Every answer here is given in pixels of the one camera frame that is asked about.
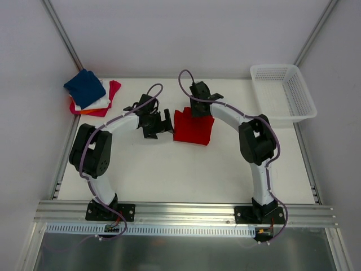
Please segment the red t shirt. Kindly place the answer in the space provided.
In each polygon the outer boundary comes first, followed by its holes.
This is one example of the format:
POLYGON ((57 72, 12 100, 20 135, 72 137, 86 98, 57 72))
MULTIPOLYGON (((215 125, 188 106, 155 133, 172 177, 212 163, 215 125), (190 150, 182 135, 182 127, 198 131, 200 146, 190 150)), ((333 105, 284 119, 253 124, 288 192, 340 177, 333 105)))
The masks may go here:
POLYGON ((190 107, 174 112, 174 134, 176 142, 207 146, 210 143, 214 118, 193 117, 190 107))

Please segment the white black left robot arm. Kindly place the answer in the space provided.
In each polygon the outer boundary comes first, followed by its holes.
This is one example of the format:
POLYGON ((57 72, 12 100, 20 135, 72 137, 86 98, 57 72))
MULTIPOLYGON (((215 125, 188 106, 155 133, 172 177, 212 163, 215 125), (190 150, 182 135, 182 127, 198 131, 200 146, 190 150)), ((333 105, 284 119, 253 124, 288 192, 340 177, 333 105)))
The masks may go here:
POLYGON ((159 101, 143 94, 140 101, 99 127, 85 123, 78 128, 69 162, 87 182, 94 201, 100 205, 98 214, 105 220, 114 219, 118 213, 116 192, 105 175, 111 161, 113 136, 137 129, 143 131, 146 139, 158 139, 164 132, 174 133, 169 109, 164 110, 164 116, 162 119, 159 101))

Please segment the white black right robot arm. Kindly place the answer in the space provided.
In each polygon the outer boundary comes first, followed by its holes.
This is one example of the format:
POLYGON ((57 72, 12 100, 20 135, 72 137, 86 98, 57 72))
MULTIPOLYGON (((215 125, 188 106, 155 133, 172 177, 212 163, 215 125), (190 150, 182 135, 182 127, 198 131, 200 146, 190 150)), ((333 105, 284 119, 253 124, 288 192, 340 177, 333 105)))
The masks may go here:
POLYGON ((270 162, 279 147, 275 133, 265 115, 248 116, 223 101, 223 96, 211 94, 204 82, 190 86, 193 117, 212 116, 234 128, 239 135, 242 157, 250 165, 253 180, 252 208, 242 211, 240 217, 250 223, 270 224, 278 207, 272 193, 270 162))

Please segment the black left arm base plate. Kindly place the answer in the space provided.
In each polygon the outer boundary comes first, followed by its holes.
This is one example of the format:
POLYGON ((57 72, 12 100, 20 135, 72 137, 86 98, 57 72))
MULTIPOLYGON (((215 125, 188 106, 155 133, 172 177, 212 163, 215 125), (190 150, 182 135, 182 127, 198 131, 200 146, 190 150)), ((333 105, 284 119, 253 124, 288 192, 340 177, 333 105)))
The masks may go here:
MULTIPOLYGON (((133 222, 134 216, 135 216, 135 204, 123 204, 123 203, 117 203, 111 207, 114 209, 117 213, 121 214, 126 222, 133 222)), ((85 220, 86 221, 116 221, 118 219, 118 215, 114 212, 106 209, 101 204, 91 201, 87 205, 87 210, 85 214, 85 220)))

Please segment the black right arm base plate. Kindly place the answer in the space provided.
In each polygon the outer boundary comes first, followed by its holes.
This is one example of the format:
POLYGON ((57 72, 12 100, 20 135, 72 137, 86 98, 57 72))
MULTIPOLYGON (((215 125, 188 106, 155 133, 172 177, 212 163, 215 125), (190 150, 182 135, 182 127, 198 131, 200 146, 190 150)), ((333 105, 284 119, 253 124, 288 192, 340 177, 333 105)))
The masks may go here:
POLYGON ((236 224, 276 224, 285 223, 285 214, 281 207, 277 207, 269 214, 258 218, 253 213, 252 206, 236 206, 234 207, 234 218, 236 224))

